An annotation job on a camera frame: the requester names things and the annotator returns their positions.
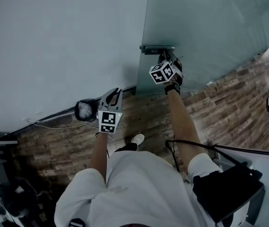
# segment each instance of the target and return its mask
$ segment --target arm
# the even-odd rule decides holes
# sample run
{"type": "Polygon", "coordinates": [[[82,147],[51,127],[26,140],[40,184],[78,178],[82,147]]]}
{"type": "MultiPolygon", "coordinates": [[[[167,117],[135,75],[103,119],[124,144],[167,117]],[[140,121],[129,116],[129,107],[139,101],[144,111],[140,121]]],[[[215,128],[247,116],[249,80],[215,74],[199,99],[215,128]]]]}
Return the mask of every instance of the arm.
{"type": "Polygon", "coordinates": [[[90,160],[90,168],[97,170],[106,182],[108,134],[99,133],[90,160]]]}
{"type": "Polygon", "coordinates": [[[88,169],[78,172],[56,204],[54,222],[65,227],[77,211],[106,190],[108,134],[99,133],[88,169]]]}
{"type": "MultiPolygon", "coordinates": [[[[171,115],[172,128],[176,140],[189,140],[200,143],[194,123],[187,112],[181,97],[175,90],[168,93],[169,108],[171,115]]],[[[188,144],[177,143],[180,156],[185,167],[188,169],[190,161],[198,154],[205,153],[204,148],[192,146],[188,144]]]]}

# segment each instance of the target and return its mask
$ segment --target white wall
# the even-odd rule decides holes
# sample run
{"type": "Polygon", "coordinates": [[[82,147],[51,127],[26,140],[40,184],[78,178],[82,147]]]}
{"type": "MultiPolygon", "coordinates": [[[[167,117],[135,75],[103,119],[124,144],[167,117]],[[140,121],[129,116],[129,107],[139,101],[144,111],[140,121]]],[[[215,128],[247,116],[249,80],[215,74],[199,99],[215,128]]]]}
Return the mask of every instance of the white wall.
{"type": "Polygon", "coordinates": [[[0,131],[136,84],[147,0],[0,0],[0,131]]]}

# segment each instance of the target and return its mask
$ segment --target wire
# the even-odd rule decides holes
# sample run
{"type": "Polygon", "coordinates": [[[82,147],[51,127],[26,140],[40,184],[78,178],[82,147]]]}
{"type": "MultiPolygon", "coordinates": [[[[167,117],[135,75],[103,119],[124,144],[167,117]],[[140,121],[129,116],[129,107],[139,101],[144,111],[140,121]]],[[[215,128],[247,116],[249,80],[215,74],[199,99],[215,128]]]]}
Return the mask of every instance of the wire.
{"type": "Polygon", "coordinates": [[[175,135],[173,135],[173,154],[174,154],[175,159],[176,159],[176,163],[175,163],[175,164],[177,164],[177,167],[176,168],[180,169],[180,165],[178,163],[177,156],[175,155],[175,149],[174,149],[174,143],[175,142],[174,142],[174,140],[175,140],[175,135]]]}
{"type": "Polygon", "coordinates": [[[110,135],[108,135],[108,136],[112,139],[112,141],[114,142],[115,148],[117,149],[117,147],[116,147],[116,143],[115,143],[115,141],[114,141],[114,138],[111,137],[110,135]]]}
{"type": "Polygon", "coordinates": [[[178,166],[178,164],[177,164],[177,159],[176,159],[176,157],[175,157],[175,154],[173,153],[173,150],[172,150],[171,147],[169,146],[169,143],[166,143],[165,146],[171,151],[172,156],[173,156],[173,159],[174,159],[174,163],[175,163],[175,166],[176,166],[176,170],[180,173],[180,168],[179,168],[179,166],[178,166]]]}
{"type": "Polygon", "coordinates": [[[28,120],[27,120],[27,122],[28,122],[28,123],[31,123],[31,124],[33,124],[33,125],[35,125],[35,126],[43,127],[43,128],[47,128],[47,129],[50,129],[50,130],[63,130],[63,129],[69,129],[69,128],[76,128],[76,127],[80,127],[80,126],[84,126],[84,125],[89,126],[89,127],[91,127],[91,128],[94,128],[94,129],[98,129],[97,127],[91,126],[91,125],[86,124],[86,123],[84,123],[84,124],[80,124],[80,125],[75,125],[75,126],[52,128],[52,127],[47,127],[47,126],[44,126],[44,125],[38,125],[38,124],[36,124],[36,123],[32,123],[32,122],[30,122],[30,121],[28,121],[28,120]]]}
{"type": "MultiPolygon", "coordinates": [[[[169,142],[173,142],[173,140],[166,140],[165,141],[166,147],[169,146],[169,142]]],[[[231,161],[235,165],[240,165],[241,164],[239,161],[235,160],[234,158],[232,158],[228,154],[216,149],[215,146],[218,146],[218,147],[220,146],[220,145],[217,145],[217,144],[215,144],[214,146],[207,146],[207,145],[199,144],[199,143],[196,143],[196,142],[193,142],[193,141],[188,141],[188,140],[174,140],[174,142],[176,142],[176,143],[184,143],[184,144],[194,145],[194,146],[199,146],[199,147],[203,147],[205,149],[213,150],[213,151],[216,151],[217,153],[221,154],[224,158],[231,161]]]]}
{"type": "MultiPolygon", "coordinates": [[[[52,127],[47,127],[47,126],[44,126],[44,125],[38,125],[38,124],[36,124],[36,123],[32,123],[32,122],[30,122],[28,119],[27,119],[27,122],[28,122],[28,123],[31,123],[31,124],[33,124],[33,125],[35,125],[35,126],[43,127],[43,128],[47,128],[47,129],[51,129],[51,130],[63,130],[63,129],[69,129],[69,128],[76,128],[76,127],[80,127],[80,126],[84,126],[84,125],[89,126],[89,127],[91,127],[91,128],[94,128],[94,129],[98,129],[97,127],[91,126],[91,125],[86,124],[86,123],[84,123],[84,124],[80,124],[80,125],[75,125],[75,126],[69,126],[69,127],[52,128],[52,127]]],[[[117,149],[117,147],[116,147],[116,143],[115,143],[115,141],[114,141],[114,138],[111,137],[110,135],[108,135],[108,136],[112,139],[112,141],[114,142],[115,148],[117,149]]]]}

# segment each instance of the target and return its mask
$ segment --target black cable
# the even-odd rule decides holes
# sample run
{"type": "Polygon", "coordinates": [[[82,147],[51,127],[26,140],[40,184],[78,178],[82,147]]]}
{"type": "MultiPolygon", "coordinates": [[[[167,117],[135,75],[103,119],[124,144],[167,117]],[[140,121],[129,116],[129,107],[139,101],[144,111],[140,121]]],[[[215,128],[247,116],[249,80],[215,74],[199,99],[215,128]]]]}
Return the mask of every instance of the black cable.
{"type": "Polygon", "coordinates": [[[225,157],[227,160],[231,161],[232,163],[234,163],[235,165],[240,165],[241,163],[237,160],[235,160],[233,157],[230,157],[229,155],[227,155],[226,153],[218,150],[215,148],[215,145],[214,146],[206,146],[206,145],[202,145],[202,144],[199,144],[199,143],[196,143],[196,142],[192,142],[192,141],[188,141],[188,140],[166,140],[165,142],[165,146],[167,148],[170,148],[169,147],[169,142],[177,142],[177,143],[184,143],[184,144],[189,144],[189,145],[195,145],[195,146],[199,146],[199,147],[202,147],[202,148],[205,148],[205,149],[209,149],[209,150],[213,150],[213,151],[216,151],[217,153],[221,154],[223,157],[225,157]]]}
{"type": "Polygon", "coordinates": [[[165,146],[171,151],[172,153],[172,156],[173,156],[173,159],[174,159],[174,162],[175,162],[175,166],[176,166],[176,170],[180,173],[180,168],[179,168],[179,165],[178,165],[178,160],[174,154],[174,143],[173,143],[173,150],[171,149],[171,147],[169,146],[169,143],[167,144],[167,141],[166,141],[166,144],[165,146]]]}
{"type": "MultiPolygon", "coordinates": [[[[175,155],[174,142],[173,142],[173,154],[175,155]]],[[[176,163],[177,163],[178,169],[180,169],[180,164],[178,163],[177,156],[175,156],[175,159],[176,159],[176,163]]]]}

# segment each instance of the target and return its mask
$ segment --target hand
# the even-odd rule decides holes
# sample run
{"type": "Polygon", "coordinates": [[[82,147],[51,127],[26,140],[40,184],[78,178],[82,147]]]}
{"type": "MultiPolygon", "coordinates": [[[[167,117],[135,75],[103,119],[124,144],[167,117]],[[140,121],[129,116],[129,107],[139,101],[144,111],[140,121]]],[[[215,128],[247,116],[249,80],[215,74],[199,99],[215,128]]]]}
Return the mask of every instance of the hand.
{"type": "Polygon", "coordinates": [[[169,82],[166,82],[166,83],[163,83],[164,87],[168,86],[168,85],[172,85],[174,82],[172,81],[176,81],[178,79],[179,75],[176,73],[171,79],[169,82]]]}

